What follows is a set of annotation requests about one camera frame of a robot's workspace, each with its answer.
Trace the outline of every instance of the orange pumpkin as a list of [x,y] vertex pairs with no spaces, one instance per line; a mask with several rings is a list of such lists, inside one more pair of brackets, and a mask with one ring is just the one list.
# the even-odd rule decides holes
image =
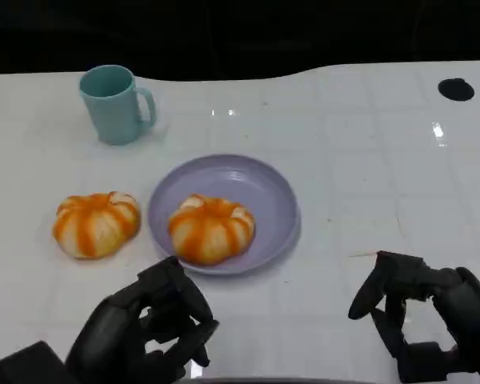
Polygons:
[[128,194],[69,196],[57,209],[53,235],[75,258],[102,258],[135,236],[139,226],[137,202]]
[[254,218],[241,204],[193,194],[172,214],[168,231],[181,258],[212,266],[246,250]]

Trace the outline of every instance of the plate rim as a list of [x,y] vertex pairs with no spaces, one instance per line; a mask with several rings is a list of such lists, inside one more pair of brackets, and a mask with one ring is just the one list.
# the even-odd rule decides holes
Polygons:
[[215,276],[232,276],[232,275],[239,275],[239,274],[244,274],[246,272],[255,270],[259,268],[260,266],[264,266],[265,264],[268,264],[269,262],[272,262],[276,258],[279,258],[282,254],[284,254],[287,251],[291,251],[294,246],[296,245],[296,242],[299,238],[300,230],[301,230],[301,221],[302,221],[302,216],[301,216],[301,210],[300,207],[298,206],[298,201],[297,201],[297,196],[294,192],[294,189],[292,188],[290,182],[286,180],[286,178],[282,175],[281,172],[279,172],[274,166],[271,164],[268,164],[267,162],[264,162],[263,160],[260,160],[258,158],[253,158],[251,156],[245,156],[244,154],[232,154],[232,153],[220,153],[220,154],[208,154],[205,156],[199,156],[196,158],[192,158],[191,160],[188,160],[184,162],[183,164],[180,164],[179,166],[176,166],[173,168],[168,174],[166,174],[156,185],[156,187],[153,189],[153,192],[151,193],[150,197],[150,203],[147,207],[147,216],[148,216],[148,224],[150,227],[150,233],[151,237],[154,241],[154,244],[158,250],[162,254],[162,258],[168,258],[171,256],[169,252],[166,251],[166,249],[158,242],[156,239],[156,236],[154,235],[154,223],[152,222],[152,218],[150,215],[151,212],[151,207],[154,204],[154,196],[156,195],[157,190],[160,188],[160,186],[164,183],[165,180],[169,178],[172,174],[176,173],[178,170],[181,168],[185,168],[189,165],[191,165],[194,162],[205,160],[208,158],[220,158],[220,157],[231,157],[231,158],[245,158],[248,159],[249,161],[252,162],[257,162],[261,166],[264,166],[273,172],[276,173],[277,176],[279,176],[287,185],[290,191],[291,199],[294,204],[295,208],[295,220],[294,223],[291,227],[290,234],[286,238],[286,240],[280,245],[279,248],[275,252],[273,252],[272,256],[269,258],[264,258],[263,260],[260,260],[254,264],[249,265],[248,268],[242,268],[239,270],[216,270],[213,267],[203,267],[203,266],[195,266],[193,264],[190,264],[188,262],[185,262],[181,258],[178,258],[180,264],[188,270],[192,270],[193,272],[199,273],[199,274],[207,274],[207,275],[215,275]]

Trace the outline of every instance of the mug handle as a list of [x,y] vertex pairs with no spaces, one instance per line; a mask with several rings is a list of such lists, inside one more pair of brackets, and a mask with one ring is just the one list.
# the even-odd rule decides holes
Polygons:
[[148,130],[149,128],[154,126],[154,118],[156,113],[154,108],[153,95],[146,88],[134,88],[134,92],[144,96],[144,99],[147,102],[147,107],[150,110],[150,119],[147,121],[141,121],[141,128],[143,130]]

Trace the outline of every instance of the white table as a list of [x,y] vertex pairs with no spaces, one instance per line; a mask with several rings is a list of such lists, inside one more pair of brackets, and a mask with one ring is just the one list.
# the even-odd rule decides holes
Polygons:
[[[145,214],[167,172],[215,152],[278,168],[303,223],[284,262],[234,279],[193,275],[221,322],[207,377],[398,382],[374,325],[346,317],[374,263],[352,256],[411,253],[480,278],[480,62],[332,66],[244,82],[140,78],[168,131],[123,147],[97,141],[80,76],[0,75],[0,357],[40,338],[65,357],[99,301],[159,259],[146,222],[113,258],[65,256],[50,235],[64,197],[121,190]],[[456,77],[473,85],[473,100],[437,92]],[[412,341],[453,343],[431,304],[410,305],[405,330]]]

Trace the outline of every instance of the black hole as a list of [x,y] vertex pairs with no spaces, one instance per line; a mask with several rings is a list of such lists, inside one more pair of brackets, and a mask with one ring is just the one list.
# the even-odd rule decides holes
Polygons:
[[467,102],[474,96],[473,87],[463,78],[448,78],[439,83],[439,92],[450,100]]

